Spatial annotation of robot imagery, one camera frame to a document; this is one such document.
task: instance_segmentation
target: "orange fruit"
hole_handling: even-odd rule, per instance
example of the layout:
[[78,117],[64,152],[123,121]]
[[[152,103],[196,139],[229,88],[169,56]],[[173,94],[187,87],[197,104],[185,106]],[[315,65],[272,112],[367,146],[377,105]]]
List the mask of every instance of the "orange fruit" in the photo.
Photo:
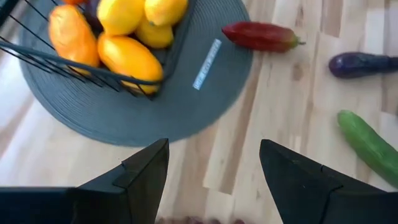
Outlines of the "orange fruit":
[[[98,53],[104,64],[115,73],[144,81],[163,80],[163,68],[148,48],[125,36],[101,34]],[[123,81],[129,87],[139,89],[136,84]],[[140,85],[146,94],[155,93],[159,85]]]
[[[57,6],[50,14],[49,37],[62,58],[92,67],[100,64],[97,40],[86,19],[76,6]],[[88,71],[75,68],[87,75]]]
[[63,0],[66,4],[81,4],[87,0]]

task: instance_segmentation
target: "red chili pepper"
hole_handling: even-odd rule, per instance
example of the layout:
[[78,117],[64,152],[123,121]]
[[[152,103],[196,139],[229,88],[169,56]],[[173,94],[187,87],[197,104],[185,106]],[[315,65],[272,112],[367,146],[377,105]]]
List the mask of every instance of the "red chili pepper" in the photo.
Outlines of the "red chili pepper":
[[291,29],[260,22],[238,22],[223,28],[227,38],[253,50],[284,53],[305,44]]

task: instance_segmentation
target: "light wood floor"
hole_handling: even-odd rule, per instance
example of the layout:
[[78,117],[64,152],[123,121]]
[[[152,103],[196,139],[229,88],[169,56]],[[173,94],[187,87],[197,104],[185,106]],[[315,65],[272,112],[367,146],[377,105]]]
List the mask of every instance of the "light wood floor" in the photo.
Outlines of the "light wood floor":
[[[333,78],[326,65],[344,51],[398,55],[398,1],[244,3],[252,20],[291,27],[307,44],[286,55],[255,53],[233,107],[201,133],[170,145],[159,215],[281,223],[259,162],[264,138],[394,190],[342,140],[335,116],[353,110],[398,147],[398,74],[344,81]],[[59,123],[33,97],[19,62],[1,55],[1,185],[80,185],[138,150],[92,141]]]

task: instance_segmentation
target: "orange tomato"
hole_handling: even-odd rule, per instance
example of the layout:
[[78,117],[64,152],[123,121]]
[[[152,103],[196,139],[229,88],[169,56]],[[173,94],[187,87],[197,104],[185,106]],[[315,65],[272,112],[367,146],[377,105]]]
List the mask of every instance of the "orange tomato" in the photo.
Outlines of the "orange tomato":
[[66,4],[81,4],[87,0],[63,0]]

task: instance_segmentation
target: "gray placemat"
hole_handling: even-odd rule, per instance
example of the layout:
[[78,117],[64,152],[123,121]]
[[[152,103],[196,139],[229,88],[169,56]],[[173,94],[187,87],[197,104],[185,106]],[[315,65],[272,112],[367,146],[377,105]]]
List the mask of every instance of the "gray placemat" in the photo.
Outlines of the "gray placemat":
[[[53,4],[34,1],[48,15]],[[252,52],[236,47],[221,28],[249,16],[241,0],[198,0],[174,74],[154,101],[92,83],[46,73],[21,61],[35,97],[59,121],[89,138],[124,146],[146,146],[159,138],[187,138],[215,122],[235,101],[249,75]],[[33,10],[23,23],[46,41],[47,21]],[[55,54],[23,29],[21,44]],[[200,90],[193,87],[215,39],[222,41]]]

